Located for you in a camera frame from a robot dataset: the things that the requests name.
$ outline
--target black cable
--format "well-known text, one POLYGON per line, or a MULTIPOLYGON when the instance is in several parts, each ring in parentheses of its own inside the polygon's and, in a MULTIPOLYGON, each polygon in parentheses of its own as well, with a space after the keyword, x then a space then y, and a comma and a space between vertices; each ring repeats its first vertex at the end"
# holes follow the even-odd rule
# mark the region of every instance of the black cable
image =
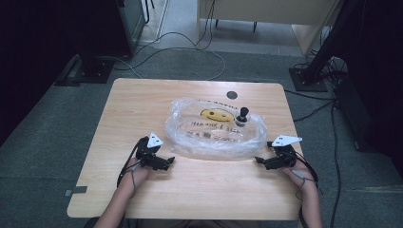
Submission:
POLYGON ((129 168, 131 168, 131 167, 133 167, 133 166, 135 166, 136 164, 138 164, 138 163, 140 163, 140 160, 138 160, 137 162, 135 162, 134 164, 132 164, 132 165, 130 165, 130 166, 128 166, 127 167, 127 169, 129 169, 129 168))
POLYGON ((327 105, 330 105, 330 104, 332 104, 332 103, 334 103, 334 102, 335 102, 335 101, 331 101, 331 102, 329 102, 329 103, 326 103, 326 104, 320 106, 319 108, 315 109, 314 111, 312 111, 311 114, 309 114, 309 115, 307 115, 307 116, 304 116, 304 117, 301 117, 301 118, 298 118, 298 119, 296 119, 296 120, 293 120, 293 122, 295 123, 295 122, 304 121, 305 119, 310 118, 311 116, 313 116, 315 113, 317 113, 317 112, 320 111, 321 109, 325 108, 327 105))
POLYGON ((332 59, 332 63, 335 65, 335 67, 333 67, 332 65, 330 65, 330 67, 332 69, 337 69, 337 63, 335 62, 335 58, 332 59))
POLYGON ((142 138, 136 143, 136 145, 134 145, 133 150, 131 151, 130 155, 128 156, 127 161, 125 162, 124 167, 122 168, 121 173, 119 174, 118 181, 117 181, 117 186, 119 186, 119 184, 121 183, 121 179, 124 176, 124 174, 127 171, 127 169, 129 169, 129 168, 133 167, 134 165, 136 165, 137 163, 139 163, 137 161, 137 163, 127 167, 128 164, 130 163, 130 160, 133 157, 134 153, 137 151, 137 148, 139 147, 140 142, 142 142, 144 140, 145 140, 145 138, 142 138))
POLYGON ((213 39, 213 32, 212 32, 212 29, 211 29, 211 28, 212 28, 212 27, 211 27, 211 22, 212 22, 212 19, 213 19, 214 5, 215 5, 215 3, 216 3, 216 0, 213 0, 213 3, 211 4, 210 11, 209 11, 209 13, 208 13, 208 15, 207 15, 207 20, 206 20, 206 22, 205 22, 204 33, 203 33, 202 37, 199 39, 199 41, 198 41, 196 44, 195 44, 190 38, 188 38, 186 35, 184 35, 184 34, 182 34, 182 33, 180 33, 180 32, 167 32, 167 33, 165 33, 164 35, 158 37, 158 38, 157 38, 156 40, 154 40, 153 42, 151 42, 151 43, 149 43, 149 44, 147 44, 147 45, 141 47, 141 48, 133 55, 132 58, 134 58, 134 57, 135 57, 140 51, 142 51, 144 48, 146 48, 146 47, 148 47, 148 46, 150 46, 150 45, 156 43, 156 42, 159 41, 161 38, 163 38, 165 35, 169 35, 169 34, 178 34, 178 35, 183 36, 184 38, 186 38, 186 39, 193 45, 193 47, 168 47, 168 48, 163 48, 163 49, 160 49, 160 50, 154 52, 153 54, 151 54, 150 56, 148 56, 145 60, 143 60, 141 63, 137 64, 136 66, 132 66, 132 67, 130 67, 130 68, 116 68, 116 67, 114 67, 114 69, 117 69, 117 70, 130 70, 130 69, 132 69, 132 68, 139 67, 139 66, 141 66, 142 64, 144 64, 146 61, 148 61, 151 57, 153 57, 154 55, 156 55, 157 53, 160 53, 160 52, 162 52, 162 51, 169 50, 169 49, 189 49, 189 50, 205 50, 205 49, 207 49, 208 47, 210 47, 211 42, 212 42, 212 39, 213 39), (199 42, 204 38, 204 35, 205 35, 206 31, 207 31, 208 21, 210 21, 210 27, 209 27, 209 30, 210 30, 210 40, 209 40, 209 42, 208 42, 208 44, 207 44, 206 47, 198 48, 197 45, 198 45, 199 42))
MULTIPOLYGON (((331 27, 329 27, 329 28, 327 29, 327 31, 326 31, 326 32, 328 33, 327 36, 329 36, 329 34, 330 34, 330 29, 331 29, 331 27)), ((320 32, 319 48, 322 47, 322 33, 323 33, 323 31, 320 32)), ((310 56, 313 56, 313 58, 315 58, 315 57, 317 56, 317 53, 318 53, 318 50, 311 49, 311 50, 309 51, 309 54, 307 54, 307 55, 305 56, 305 63, 304 63, 304 64, 296 64, 296 65, 294 65, 294 68, 297 68, 298 66, 301 66, 301 69, 303 69, 303 68, 305 68, 305 67, 308 67, 308 66, 311 64, 311 62, 308 60, 309 57, 310 57, 310 56)))
POLYGON ((338 166, 338 157, 337 157, 337 132, 336 132, 336 125, 335 125, 335 115, 334 115, 334 109, 336 107, 336 103, 333 104, 331 114, 332 114, 332 125, 333 125, 333 131, 335 135, 335 165, 336 165, 336 172, 337 172, 337 195, 336 195, 336 201, 335 205, 333 207, 333 213, 332 213, 332 220, 331 220, 331 225, 330 227, 333 228, 335 224, 335 215, 336 215, 336 209, 338 205, 338 200, 340 198, 340 191, 341 191, 341 177, 340 177, 340 168, 338 166))
POLYGON ((344 66, 346 65, 346 61, 343 61, 343 65, 341 66, 341 71, 343 71, 344 66))
POLYGON ((297 151, 294 151, 294 152, 296 152, 297 156, 294 155, 294 154, 291 153, 291 152, 282 151, 282 153, 287 154, 288 156, 293 157, 293 158, 299 160, 300 162, 302 162, 303 164, 305 164, 305 166, 306 166, 306 167, 308 168, 308 170, 311 172, 312 177, 314 178, 315 183, 317 184, 317 182, 319 181, 319 178, 318 178, 318 176, 317 176, 317 172, 315 171, 315 169, 311 166, 311 164, 308 163, 308 161, 306 161, 306 159, 305 159, 300 153, 298 153, 297 151))
POLYGON ((294 94, 294 95, 298 95, 298 96, 306 97, 306 98, 311 98, 311 99, 328 100, 328 101, 334 101, 334 100, 335 100, 335 98, 319 98, 319 97, 312 97, 312 96, 308 96, 308 95, 305 95, 305 94, 293 92, 293 91, 287 90, 287 89, 284 89, 284 91, 285 91, 285 92, 288 92, 288 93, 292 93, 292 94, 294 94))

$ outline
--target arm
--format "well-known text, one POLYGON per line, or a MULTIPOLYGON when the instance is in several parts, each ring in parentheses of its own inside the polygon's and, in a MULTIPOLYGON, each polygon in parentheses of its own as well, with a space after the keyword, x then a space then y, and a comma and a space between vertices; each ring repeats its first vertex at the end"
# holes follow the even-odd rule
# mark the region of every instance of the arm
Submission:
POLYGON ((313 177, 309 169, 301 161, 297 161, 294 167, 284 167, 280 170, 287 174, 296 185, 301 186, 303 184, 300 187, 302 192, 302 215, 310 228, 321 228, 322 218, 320 215, 319 194, 317 193, 315 183, 310 181, 313 177), (297 170, 306 179, 310 180, 306 180, 305 183, 303 183, 303 179, 294 174, 292 170, 297 170))
MULTIPOLYGON (((140 165, 136 168, 133 173, 134 182, 136 188, 139 188, 144 180, 148 177, 150 169, 148 167, 141 167, 140 165)), ((118 227, 122 217, 124 216, 125 209, 128 205, 129 200, 135 194, 135 188, 133 185, 133 180, 131 179, 130 171, 128 171, 121 180, 119 187, 115 190, 109 205, 102 213, 101 217, 95 224, 95 228, 100 227, 118 227)))

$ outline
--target strap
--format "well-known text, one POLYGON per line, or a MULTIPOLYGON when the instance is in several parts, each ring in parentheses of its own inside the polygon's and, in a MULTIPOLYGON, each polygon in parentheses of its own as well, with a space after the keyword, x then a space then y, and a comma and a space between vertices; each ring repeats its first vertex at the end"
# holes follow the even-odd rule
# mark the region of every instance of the strap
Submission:
POLYGON ((306 224, 306 221, 305 221, 305 219, 303 218, 303 215, 302 215, 302 206, 299 208, 298 216, 299 216, 299 221, 302 224, 302 227, 303 228, 309 228, 308 224, 306 224))

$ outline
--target wooden table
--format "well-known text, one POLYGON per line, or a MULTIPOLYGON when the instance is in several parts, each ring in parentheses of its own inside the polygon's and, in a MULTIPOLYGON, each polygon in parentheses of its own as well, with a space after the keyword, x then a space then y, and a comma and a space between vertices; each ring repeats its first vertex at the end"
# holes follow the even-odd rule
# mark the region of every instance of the wooden table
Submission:
MULTIPOLYGON (((171 152, 164 133, 176 98, 246 106, 264 118, 267 140, 296 136, 283 88, 279 84, 118 79, 115 81, 88 150, 67 213, 74 218, 99 217, 116 189, 116 179, 134 144, 155 132, 164 141, 157 155, 176 157, 168 171, 153 171, 137 190, 127 211, 136 219, 297 219, 297 188, 277 170, 267 171, 253 158, 241 161, 197 160, 171 152), (238 98, 227 98, 228 91, 238 98)), ((294 144, 301 152, 299 143, 294 144)), ((274 157, 268 147, 263 158, 274 157)))

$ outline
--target gray carpet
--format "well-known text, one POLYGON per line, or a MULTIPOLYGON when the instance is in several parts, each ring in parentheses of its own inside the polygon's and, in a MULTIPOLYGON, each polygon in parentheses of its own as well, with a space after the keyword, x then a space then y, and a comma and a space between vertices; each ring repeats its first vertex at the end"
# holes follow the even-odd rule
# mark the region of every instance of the gray carpet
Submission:
MULTIPOLYGON (((132 64, 154 51, 146 48, 132 64)), ((225 71, 216 81, 279 83, 293 91, 288 68, 305 62, 297 57, 218 54, 225 60, 225 71)), ((222 60, 210 51, 167 50, 135 70, 148 79, 205 80, 222 68, 222 60)), ((0 227, 84 226, 87 219, 67 216, 69 198, 64 191, 75 186, 113 81, 121 77, 137 76, 130 70, 115 69, 104 85, 52 86, 13 131, 0 148, 0 227)), ((331 91, 308 94, 332 96, 331 91)), ((294 119, 326 103, 290 93, 287 99, 294 119)), ((341 112, 336 109, 334 113, 342 178, 335 227, 400 227, 402 179, 388 157, 355 151, 341 112)), ((303 138, 304 155, 318 173, 323 221, 329 227, 337 191, 331 108, 296 123, 296 128, 303 138)), ((262 227, 296 227, 296 223, 264 221, 262 227)))

